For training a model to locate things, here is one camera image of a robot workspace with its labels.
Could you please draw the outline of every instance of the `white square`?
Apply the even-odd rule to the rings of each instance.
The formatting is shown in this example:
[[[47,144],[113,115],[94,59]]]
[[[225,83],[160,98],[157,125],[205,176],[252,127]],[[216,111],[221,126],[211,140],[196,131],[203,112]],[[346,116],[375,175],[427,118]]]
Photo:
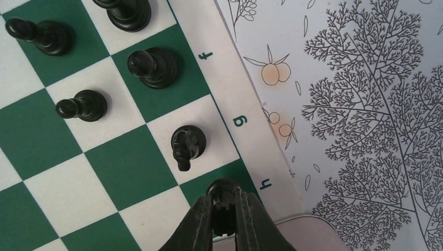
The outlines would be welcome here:
[[[60,237],[117,212],[84,154],[25,180],[25,185]]]
[[[37,249],[34,249],[34,251],[68,251],[68,249],[66,248],[62,240],[58,238]]]
[[[0,16],[0,109],[44,88],[16,39],[5,29]]]
[[[21,182],[20,176],[0,148],[0,191],[19,182]]]
[[[0,1],[0,13],[4,14],[24,3],[31,0],[1,0]]]
[[[97,6],[92,0],[82,0],[82,2],[111,55],[177,23],[167,0],[149,0],[151,19],[145,28],[137,32],[126,32],[115,27],[109,20],[106,10]]]
[[[191,169],[181,172],[172,157],[171,137],[177,128],[188,124],[202,129],[207,143],[203,154],[191,160]],[[239,158],[211,95],[149,122],[148,127],[179,185]]]
[[[103,118],[85,122],[66,119],[83,152],[142,126],[142,117],[112,58],[101,60],[46,88],[54,103],[85,89],[100,92],[108,103]]]
[[[120,211],[120,215],[142,250],[159,250],[189,208],[180,187],[174,187]]]

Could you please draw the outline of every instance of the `chessboard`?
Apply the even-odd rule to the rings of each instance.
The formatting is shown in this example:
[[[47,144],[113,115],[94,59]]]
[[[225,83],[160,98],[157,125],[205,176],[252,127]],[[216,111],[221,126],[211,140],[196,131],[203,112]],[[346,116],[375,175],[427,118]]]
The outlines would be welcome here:
[[[0,2],[0,249],[157,250],[217,178],[257,194],[275,221],[303,212],[281,150],[213,1],[149,0],[149,24],[124,32],[92,0]],[[72,28],[48,56],[4,29],[19,17]],[[134,51],[163,48],[178,77],[152,89],[128,70]],[[95,122],[55,104],[101,93]],[[203,154],[181,172],[171,136],[202,129]]]

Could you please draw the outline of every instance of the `white paper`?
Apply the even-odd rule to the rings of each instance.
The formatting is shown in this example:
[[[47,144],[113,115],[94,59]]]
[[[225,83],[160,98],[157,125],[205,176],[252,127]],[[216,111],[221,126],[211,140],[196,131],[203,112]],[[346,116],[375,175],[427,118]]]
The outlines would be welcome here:
[[[216,2],[307,212],[351,250],[443,250],[443,1]]]

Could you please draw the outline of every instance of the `black pawn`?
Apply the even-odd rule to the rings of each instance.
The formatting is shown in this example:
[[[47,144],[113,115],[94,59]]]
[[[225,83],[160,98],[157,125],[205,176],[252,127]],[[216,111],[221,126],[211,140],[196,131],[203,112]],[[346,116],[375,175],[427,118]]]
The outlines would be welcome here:
[[[162,48],[133,52],[127,59],[132,75],[152,89],[163,89],[177,78],[177,62],[172,54]]]
[[[194,125],[185,125],[178,128],[171,138],[172,155],[177,161],[179,170],[189,171],[190,160],[198,158],[206,148],[206,136],[203,131]]]
[[[58,22],[46,20],[34,24],[14,17],[6,21],[5,27],[13,38],[34,43],[37,49],[49,56],[66,54],[72,46],[69,32]]]
[[[60,100],[55,106],[60,117],[79,118],[86,122],[99,120],[107,109],[106,99],[94,90],[82,90],[74,98]]]
[[[93,0],[98,6],[107,9],[111,23],[127,31],[139,31],[151,19],[151,6],[148,0]]]

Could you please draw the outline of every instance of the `tree illustration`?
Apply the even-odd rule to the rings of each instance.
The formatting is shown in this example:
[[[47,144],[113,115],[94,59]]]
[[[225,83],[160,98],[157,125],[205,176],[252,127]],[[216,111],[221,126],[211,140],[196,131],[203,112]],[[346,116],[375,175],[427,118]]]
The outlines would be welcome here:
[[[311,84],[302,116],[312,136],[332,141],[325,154],[345,163],[313,212],[351,250],[388,250],[412,221],[428,250],[441,250],[443,66],[414,72],[421,17],[398,0],[369,2],[328,9],[328,28],[306,41],[305,52],[334,77]]]
[[[254,21],[254,16],[257,13],[257,0],[228,0],[229,12],[231,14],[232,29],[234,30],[234,37],[237,40],[236,24],[239,19],[247,21]]]

